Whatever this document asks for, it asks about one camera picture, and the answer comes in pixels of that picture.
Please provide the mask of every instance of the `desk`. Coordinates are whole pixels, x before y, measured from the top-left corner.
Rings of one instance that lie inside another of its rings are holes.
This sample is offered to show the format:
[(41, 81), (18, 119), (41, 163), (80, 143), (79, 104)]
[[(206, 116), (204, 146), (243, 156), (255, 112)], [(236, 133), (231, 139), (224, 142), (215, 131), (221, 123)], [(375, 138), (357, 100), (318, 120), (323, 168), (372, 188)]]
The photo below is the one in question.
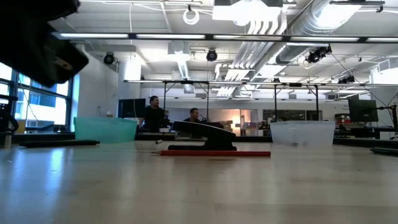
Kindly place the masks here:
[(398, 220), (397, 161), (368, 148), (237, 142), (240, 150), (271, 150), (272, 157), (150, 153), (170, 143), (183, 142), (0, 150), (1, 223), (27, 218), (59, 224)]

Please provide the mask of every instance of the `man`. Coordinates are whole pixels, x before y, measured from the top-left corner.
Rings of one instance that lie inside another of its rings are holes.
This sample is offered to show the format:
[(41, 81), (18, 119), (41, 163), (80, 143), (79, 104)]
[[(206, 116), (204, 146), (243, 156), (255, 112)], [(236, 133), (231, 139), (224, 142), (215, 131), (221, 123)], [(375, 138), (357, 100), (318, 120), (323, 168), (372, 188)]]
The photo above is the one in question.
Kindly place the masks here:
[(145, 108), (145, 117), (139, 119), (139, 126), (142, 127), (142, 122), (145, 120), (144, 128), (149, 129), (150, 132), (159, 132), (159, 126), (164, 120), (164, 111), (159, 108), (157, 96), (151, 96), (149, 104), (150, 106)]
[(190, 117), (185, 119), (184, 121), (200, 123), (200, 120), (198, 119), (198, 117), (199, 117), (198, 108), (192, 108), (189, 112), (190, 112)]

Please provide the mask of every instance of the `black monitor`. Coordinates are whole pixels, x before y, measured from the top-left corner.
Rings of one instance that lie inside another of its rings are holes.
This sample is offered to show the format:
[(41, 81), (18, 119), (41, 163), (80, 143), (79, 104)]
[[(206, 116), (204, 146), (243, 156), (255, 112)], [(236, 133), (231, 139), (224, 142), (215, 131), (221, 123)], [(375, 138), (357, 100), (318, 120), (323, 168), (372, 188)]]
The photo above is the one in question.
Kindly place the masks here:
[(348, 100), (351, 122), (378, 122), (376, 100)]
[(145, 99), (119, 100), (118, 118), (143, 118)]

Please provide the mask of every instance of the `white wall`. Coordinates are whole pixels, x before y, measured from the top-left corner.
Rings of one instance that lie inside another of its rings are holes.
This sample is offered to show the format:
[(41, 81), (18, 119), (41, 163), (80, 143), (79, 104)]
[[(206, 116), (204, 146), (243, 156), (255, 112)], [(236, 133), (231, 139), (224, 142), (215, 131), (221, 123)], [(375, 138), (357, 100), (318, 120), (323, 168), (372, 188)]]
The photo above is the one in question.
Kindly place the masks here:
[(79, 72), (77, 116), (99, 117), (98, 107), (101, 116), (107, 112), (116, 116), (119, 75), (90, 54), (86, 55), (90, 62)]

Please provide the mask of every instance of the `blurry black object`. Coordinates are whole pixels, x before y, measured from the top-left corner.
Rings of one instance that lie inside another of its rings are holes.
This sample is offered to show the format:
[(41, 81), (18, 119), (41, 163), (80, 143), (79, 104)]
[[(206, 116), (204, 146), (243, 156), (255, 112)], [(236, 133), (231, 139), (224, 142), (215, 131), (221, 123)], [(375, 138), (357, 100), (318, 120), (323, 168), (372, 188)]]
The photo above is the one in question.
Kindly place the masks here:
[(331, 53), (330, 45), (328, 47), (317, 47), (316, 51), (310, 51), (310, 55), (305, 60), (308, 63), (317, 63), (329, 53)]
[(398, 149), (389, 149), (389, 148), (381, 148), (381, 147), (374, 147), (370, 149), (375, 154), (382, 154), (388, 156), (398, 156)]
[(65, 83), (88, 64), (69, 41), (52, 35), (48, 21), (77, 11), (77, 0), (6, 1), (0, 4), (0, 62), (42, 85)]
[(57, 147), (57, 146), (95, 146), (99, 141), (94, 140), (66, 140), (66, 141), (31, 141), (20, 143), (24, 147)]
[(114, 55), (113, 52), (107, 52), (106, 53), (106, 55), (104, 57), (104, 63), (106, 65), (112, 65), (116, 61), (116, 59), (115, 59), (115, 57), (113, 55)]
[(207, 138), (203, 146), (169, 146), (168, 150), (209, 150), (209, 151), (236, 151), (232, 145), (235, 139), (235, 133), (213, 126), (193, 123), (186, 121), (175, 121), (174, 131), (190, 133), (194, 136), (203, 136)]
[(11, 105), (13, 101), (17, 101), (15, 96), (0, 95), (0, 99), (8, 100), (8, 104), (0, 103), (0, 133), (14, 133), (18, 130), (19, 125), (13, 116), (11, 116)]

